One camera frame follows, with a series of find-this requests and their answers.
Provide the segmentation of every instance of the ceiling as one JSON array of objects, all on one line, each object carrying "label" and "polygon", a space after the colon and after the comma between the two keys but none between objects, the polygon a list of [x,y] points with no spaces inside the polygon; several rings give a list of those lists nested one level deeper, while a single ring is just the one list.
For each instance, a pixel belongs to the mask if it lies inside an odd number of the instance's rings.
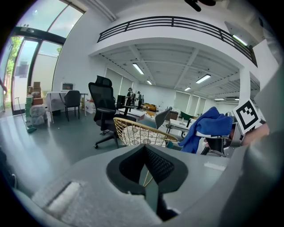
[{"label": "ceiling", "polygon": [[[148,84],[146,81],[150,80],[157,86],[180,91],[191,87],[190,93],[209,98],[239,97],[239,69],[213,54],[193,47],[166,43],[137,44],[101,55],[143,84]],[[144,75],[132,63],[137,63]],[[196,81],[206,74],[210,74],[211,78],[197,84]],[[251,81],[251,90],[251,98],[254,98],[259,85]]]}]

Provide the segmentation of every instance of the chair armrest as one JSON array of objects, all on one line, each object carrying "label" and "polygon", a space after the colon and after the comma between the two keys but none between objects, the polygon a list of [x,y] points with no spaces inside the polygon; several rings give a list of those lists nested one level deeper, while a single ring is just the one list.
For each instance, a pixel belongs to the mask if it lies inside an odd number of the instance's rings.
[{"label": "chair armrest", "polygon": [[99,112],[102,112],[102,113],[105,113],[105,114],[114,114],[116,111],[115,110],[111,110],[111,109],[108,109],[108,108],[97,108],[97,110]]},{"label": "chair armrest", "polygon": [[128,109],[134,109],[135,108],[135,106],[122,106],[122,107],[128,108]]}]

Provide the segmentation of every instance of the chair cushion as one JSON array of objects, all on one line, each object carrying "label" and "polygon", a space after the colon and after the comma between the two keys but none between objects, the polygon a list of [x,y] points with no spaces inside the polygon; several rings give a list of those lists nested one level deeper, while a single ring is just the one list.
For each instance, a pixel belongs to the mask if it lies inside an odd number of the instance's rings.
[{"label": "chair cushion", "polygon": [[156,128],[156,122],[155,121],[143,119],[143,120],[139,120],[138,123],[149,126],[151,128],[154,128],[154,129]]},{"label": "chair cushion", "polygon": [[136,121],[136,118],[131,117],[131,116],[124,116],[123,114],[116,114],[114,117],[120,117],[120,118],[127,119],[130,121]]}]

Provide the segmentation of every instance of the black mesh office chair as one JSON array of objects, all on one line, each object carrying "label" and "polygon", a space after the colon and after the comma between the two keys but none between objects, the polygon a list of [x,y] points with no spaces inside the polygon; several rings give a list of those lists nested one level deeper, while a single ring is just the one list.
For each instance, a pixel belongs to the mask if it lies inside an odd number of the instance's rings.
[{"label": "black mesh office chair", "polygon": [[125,116],[122,114],[115,114],[116,108],[113,97],[114,92],[111,85],[112,83],[110,79],[101,76],[97,76],[97,80],[95,83],[89,83],[90,94],[94,100],[94,104],[96,107],[94,121],[98,126],[101,126],[101,131],[108,129],[113,132],[108,137],[97,141],[94,145],[96,149],[98,148],[98,144],[110,139],[115,140],[115,143],[118,148],[116,129],[113,121],[114,117],[121,117],[131,121],[136,121],[134,117]]}]

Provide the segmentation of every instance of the glass door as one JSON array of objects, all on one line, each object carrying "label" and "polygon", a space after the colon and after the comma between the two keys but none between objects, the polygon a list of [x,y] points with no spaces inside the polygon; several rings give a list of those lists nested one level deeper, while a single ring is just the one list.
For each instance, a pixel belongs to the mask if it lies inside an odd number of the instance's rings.
[{"label": "glass door", "polygon": [[25,112],[25,103],[27,96],[28,80],[31,77],[29,72],[34,63],[35,52],[39,41],[24,38],[19,48],[15,65],[13,69],[11,103],[13,115],[23,114]]}]

